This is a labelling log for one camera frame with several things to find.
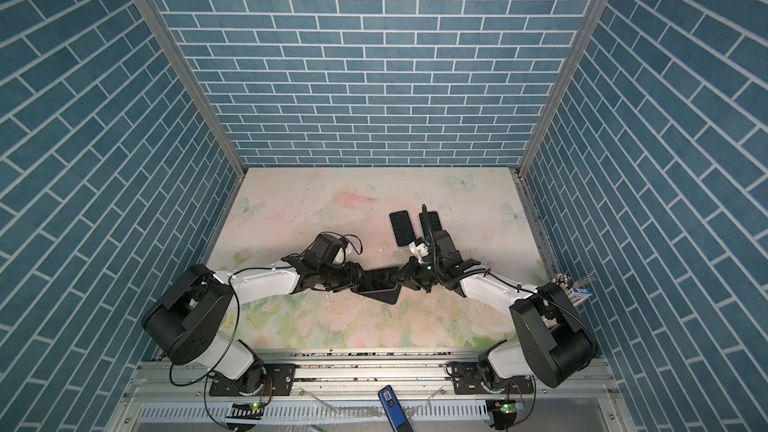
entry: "black smartphone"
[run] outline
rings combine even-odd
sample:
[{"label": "black smartphone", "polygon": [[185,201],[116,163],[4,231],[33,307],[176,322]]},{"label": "black smartphone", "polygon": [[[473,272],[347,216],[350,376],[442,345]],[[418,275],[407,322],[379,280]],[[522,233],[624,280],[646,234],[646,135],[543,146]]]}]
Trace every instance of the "black smartphone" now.
[{"label": "black smartphone", "polygon": [[392,231],[395,233],[395,242],[397,242],[398,247],[408,247],[411,242],[416,240],[411,216],[407,210],[389,214],[389,222],[392,224]]},{"label": "black smartphone", "polygon": [[[440,216],[437,215],[437,212],[431,211],[427,213],[427,216],[429,218],[429,226],[432,227],[432,232],[437,232],[438,230],[442,230],[442,225],[440,224]],[[418,222],[422,225],[422,234],[424,235],[424,238],[427,237],[427,224],[424,222],[424,212],[420,212],[418,214]]]}]

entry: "blue device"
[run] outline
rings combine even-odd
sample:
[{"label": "blue device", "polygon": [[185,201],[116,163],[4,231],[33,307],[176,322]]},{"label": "blue device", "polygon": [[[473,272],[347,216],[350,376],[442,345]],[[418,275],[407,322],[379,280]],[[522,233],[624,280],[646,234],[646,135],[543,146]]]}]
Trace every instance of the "blue device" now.
[{"label": "blue device", "polygon": [[411,424],[408,422],[406,413],[400,407],[400,402],[395,396],[392,386],[388,385],[379,390],[379,400],[382,402],[389,424],[395,432],[413,432]]}]

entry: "blue brick wall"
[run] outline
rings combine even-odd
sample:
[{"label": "blue brick wall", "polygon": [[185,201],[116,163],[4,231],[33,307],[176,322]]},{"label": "blue brick wall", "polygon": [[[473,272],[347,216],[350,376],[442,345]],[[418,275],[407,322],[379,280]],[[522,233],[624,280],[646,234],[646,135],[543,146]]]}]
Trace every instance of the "blue brick wall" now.
[{"label": "blue brick wall", "polygon": [[768,0],[610,0],[531,169],[642,430],[768,430]]},{"label": "blue brick wall", "polygon": [[130,0],[0,0],[0,430],[91,430],[235,184]]},{"label": "blue brick wall", "polygon": [[248,166],[515,166],[588,0],[156,0]]}]

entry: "label on blue device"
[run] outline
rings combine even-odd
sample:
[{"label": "label on blue device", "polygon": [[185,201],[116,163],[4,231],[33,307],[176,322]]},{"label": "label on blue device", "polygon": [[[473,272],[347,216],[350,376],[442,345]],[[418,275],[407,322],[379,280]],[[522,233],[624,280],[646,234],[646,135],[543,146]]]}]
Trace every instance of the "label on blue device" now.
[{"label": "label on blue device", "polygon": [[400,402],[391,386],[388,385],[379,390],[379,400],[382,402],[389,424],[395,432],[413,432],[406,413],[400,407]]}]

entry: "robotic arm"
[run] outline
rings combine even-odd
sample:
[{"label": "robotic arm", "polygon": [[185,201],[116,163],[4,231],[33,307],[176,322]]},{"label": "robotic arm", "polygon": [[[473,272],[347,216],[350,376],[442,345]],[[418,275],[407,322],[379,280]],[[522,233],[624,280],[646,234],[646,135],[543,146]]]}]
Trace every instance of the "robotic arm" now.
[{"label": "robotic arm", "polygon": [[[150,308],[142,326],[174,364],[197,362],[232,380],[242,394],[252,394],[264,381],[264,364],[245,343],[218,330],[230,308],[308,288],[328,292],[349,288],[394,304],[402,286],[429,292],[441,284],[514,321],[520,343],[501,342],[480,355],[478,372],[488,389],[531,373],[554,388],[589,364],[593,339],[562,288],[506,282],[479,262],[463,259],[446,231],[427,229],[427,240],[411,244],[414,256],[400,268],[365,271],[346,260],[353,250],[346,236],[327,232],[301,254],[287,255],[266,268],[212,272],[194,265]],[[554,325],[548,327],[543,318]]]}]

